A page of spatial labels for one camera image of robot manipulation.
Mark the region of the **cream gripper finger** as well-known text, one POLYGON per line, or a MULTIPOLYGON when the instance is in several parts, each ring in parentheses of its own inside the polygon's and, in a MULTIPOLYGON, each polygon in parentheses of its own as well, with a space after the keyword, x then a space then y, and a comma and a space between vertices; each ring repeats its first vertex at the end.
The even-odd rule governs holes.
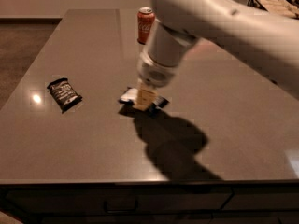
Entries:
POLYGON ((137 85, 137 97, 134 108, 141 111, 147 110, 157 98, 157 96, 158 92, 155 88, 148 86, 144 82, 140 81, 137 85))

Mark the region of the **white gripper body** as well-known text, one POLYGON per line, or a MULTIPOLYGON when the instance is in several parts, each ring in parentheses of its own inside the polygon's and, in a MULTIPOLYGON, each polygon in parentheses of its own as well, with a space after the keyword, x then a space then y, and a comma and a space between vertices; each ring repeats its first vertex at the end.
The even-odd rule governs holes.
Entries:
POLYGON ((173 67, 156 63, 146 52, 142 52, 137 63, 139 78, 148 86, 161 88, 170 83, 176 73, 173 67))

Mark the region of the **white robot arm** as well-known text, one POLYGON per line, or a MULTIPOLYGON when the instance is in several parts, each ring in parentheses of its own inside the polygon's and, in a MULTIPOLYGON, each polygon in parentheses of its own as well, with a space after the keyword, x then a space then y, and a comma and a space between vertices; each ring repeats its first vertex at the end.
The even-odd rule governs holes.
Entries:
POLYGON ((202 38, 299 96, 299 21, 233 0, 151 0, 151 7, 156 19, 137 65, 136 109, 150 107, 202 38))

